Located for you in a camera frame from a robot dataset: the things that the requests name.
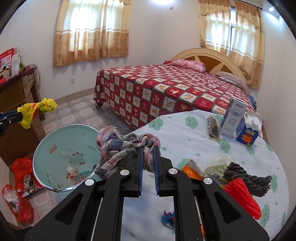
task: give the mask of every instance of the tiled floor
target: tiled floor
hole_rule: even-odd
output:
[[[59,127],[71,124],[89,125],[97,130],[109,125],[116,126],[122,135],[133,131],[133,128],[115,114],[109,105],[104,104],[97,110],[93,97],[94,95],[92,94],[60,104],[55,111],[46,113],[45,120],[42,121],[46,134]],[[34,209],[34,221],[32,225],[39,222],[64,197],[61,193],[56,194],[45,188],[27,197]]]
[[[97,110],[93,98],[93,94],[87,95],[60,104],[55,111],[47,113],[42,123],[46,134],[71,124],[84,124],[97,130],[109,125],[116,126],[122,135],[133,131],[133,128],[115,114],[107,104]]]

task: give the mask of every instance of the milk carton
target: milk carton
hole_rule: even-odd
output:
[[[225,115],[222,119],[220,134],[232,137],[235,133],[237,126],[239,125],[244,112],[246,111],[247,104],[236,98],[234,96],[231,97],[229,106],[225,112]]]
[[[262,121],[263,117],[253,111],[244,114],[235,132],[237,141],[250,147],[261,132]]]

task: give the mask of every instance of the beige curtain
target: beige curtain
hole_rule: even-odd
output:
[[[264,58],[264,31],[260,9],[236,1],[236,25],[229,57],[245,75],[247,83],[259,88]]]
[[[63,0],[54,66],[128,56],[132,0]]]
[[[230,49],[230,0],[199,0],[200,43],[226,56]]]

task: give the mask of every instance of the yellow plastic bag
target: yellow plastic bag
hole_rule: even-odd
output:
[[[38,113],[51,112],[57,108],[57,104],[53,99],[44,98],[39,103],[24,104],[17,109],[17,112],[23,114],[23,119],[19,124],[25,129],[31,127],[31,123],[37,117]]]

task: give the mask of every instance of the plaid pillow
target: plaid pillow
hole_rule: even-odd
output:
[[[218,72],[217,76],[219,76],[220,79],[222,79],[222,80],[224,80],[224,79],[229,80],[230,83],[234,84],[235,86],[240,87],[243,91],[248,93],[248,85],[247,85],[247,83],[244,80],[238,78],[237,76],[235,76],[233,74],[230,74],[230,73],[227,73],[227,72],[223,72],[223,71]]]

